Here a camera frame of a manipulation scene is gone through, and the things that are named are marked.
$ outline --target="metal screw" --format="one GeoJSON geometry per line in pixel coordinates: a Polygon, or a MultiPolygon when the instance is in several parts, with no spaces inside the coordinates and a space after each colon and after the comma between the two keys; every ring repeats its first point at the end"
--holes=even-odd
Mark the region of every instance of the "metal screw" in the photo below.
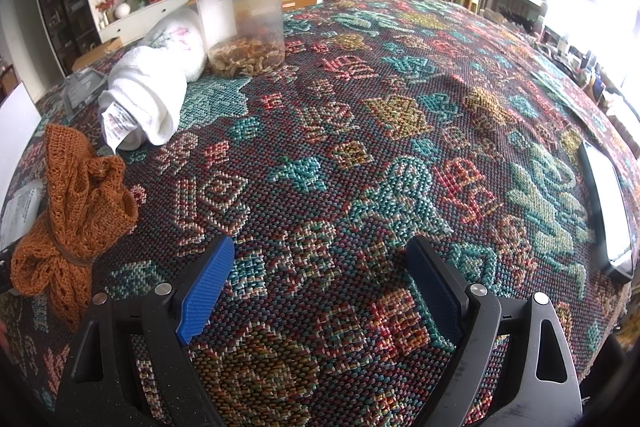
{"type": "Polygon", "coordinates": [[[171,290],[171,285],[168,282],[161,282],[158,286],[156,286],[156,289],[154,291],[156,292],[156,295],[169,295],[169,293],[171,293],[171,290]]]}
{"type": "Polygon", "coordinates": [[[108,295],[106,293],[97,293],[94,295],[94,304],[104,304],[107,302],[108,295]]]}
{"type": "Polygon", "coordinates": [[[535,292],[533,294],[533,300],[538,304],[542,304],[543,306],[545,304],[549,304],[549,297],[546,295],[546,293],[535,292]]]}
{"type": "Polygon", "coordinates": [[[478,297],[484,297],[486,295],[486,288],[479,283],[472,284],[469,289],[473,295],[477,295],[478,297]]]}

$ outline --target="orange knitted bag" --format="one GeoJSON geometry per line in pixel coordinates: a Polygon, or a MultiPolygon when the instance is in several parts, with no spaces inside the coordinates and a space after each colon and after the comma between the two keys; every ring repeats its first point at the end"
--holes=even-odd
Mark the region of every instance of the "orange knitted bag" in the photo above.
{"type": "Polygon", "coordinates": [[[49,206],[18,243],[11,281],[22,295],[46,291],[54,314],[78,329],[91,299],[93,261],[130,230],[138,206],[119,156],[96,156],[86,136],[61,125],[45,135],[49,206]]]}

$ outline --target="blue gripper pad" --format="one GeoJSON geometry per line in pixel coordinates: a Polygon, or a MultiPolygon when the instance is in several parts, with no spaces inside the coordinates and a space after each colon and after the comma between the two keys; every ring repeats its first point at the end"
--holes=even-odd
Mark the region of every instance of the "blue gripper pad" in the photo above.
{"type": "Polygon", "coordinates": [[[188,280],[175,293],[174,311],[177,320],[175,334],[186,346],[195,335],[202,333],[218,300],[226,278],[234,265],[234,242],[226,235],[213,239],[211,245],[193,266],[188,280]]]}

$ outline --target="phone screen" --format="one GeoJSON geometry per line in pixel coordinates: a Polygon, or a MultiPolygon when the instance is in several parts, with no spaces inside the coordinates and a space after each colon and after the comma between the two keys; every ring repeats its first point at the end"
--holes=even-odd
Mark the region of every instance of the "phone screen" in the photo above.
{"type": "Polygon", "coordinates": [[[631,237],[616,169],[604,154],[584,142],[602,209],[607,257],[612,267],[633,274],[631,237]]]}

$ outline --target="clear plastic jar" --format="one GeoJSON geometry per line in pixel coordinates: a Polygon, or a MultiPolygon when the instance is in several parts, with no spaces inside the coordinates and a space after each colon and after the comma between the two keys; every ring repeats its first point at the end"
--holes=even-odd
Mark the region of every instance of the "clear plastic jar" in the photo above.
{"type": "Polygon", "coordinates": [[[282,0],[197,0],[214,74],[273,70],[284,60],[282,0]]]}

